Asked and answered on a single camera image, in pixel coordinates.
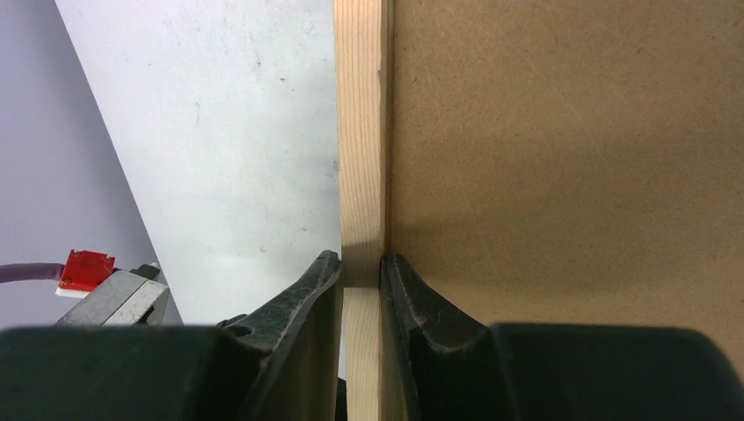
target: brown cardboard surface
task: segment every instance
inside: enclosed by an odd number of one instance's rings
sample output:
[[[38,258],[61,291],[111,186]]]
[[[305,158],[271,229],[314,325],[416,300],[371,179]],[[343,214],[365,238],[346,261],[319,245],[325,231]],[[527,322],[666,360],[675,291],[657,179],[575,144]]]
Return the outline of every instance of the brown cardboard surface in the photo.
[[[744,2],[395,13],[393,251],[484,323],[691,327],[744,374]]]

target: purple cable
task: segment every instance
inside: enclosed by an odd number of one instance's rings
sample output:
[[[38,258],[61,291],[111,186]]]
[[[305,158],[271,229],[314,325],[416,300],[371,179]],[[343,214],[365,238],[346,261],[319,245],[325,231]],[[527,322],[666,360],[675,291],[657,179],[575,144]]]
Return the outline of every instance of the purple cable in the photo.
[[[0,265],[0,283],[31,279],[60,279],[65,265],[60,263],[18,263]]]

